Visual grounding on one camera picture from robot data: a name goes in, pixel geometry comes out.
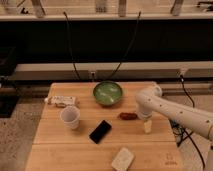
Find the translucent yellowish gripper finger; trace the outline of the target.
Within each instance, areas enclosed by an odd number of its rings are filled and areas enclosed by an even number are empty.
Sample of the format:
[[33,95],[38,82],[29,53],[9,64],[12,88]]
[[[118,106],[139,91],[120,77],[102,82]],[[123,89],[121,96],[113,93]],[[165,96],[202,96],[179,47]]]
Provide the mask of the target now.
[[146,120],[144,121],[144,132],[146,134],[151,133],[152,131],[152,121],[151,120]]

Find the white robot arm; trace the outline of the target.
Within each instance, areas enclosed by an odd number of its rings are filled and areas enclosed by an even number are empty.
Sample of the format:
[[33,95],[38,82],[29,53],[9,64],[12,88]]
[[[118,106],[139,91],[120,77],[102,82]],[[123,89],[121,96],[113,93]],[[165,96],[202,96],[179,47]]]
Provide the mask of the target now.
[[158,112],[213,141],[213,113],[163,99],[162,90],[158,85],[138,91],[135,100],[136,114],[140,119],[148,119],[153,112]]

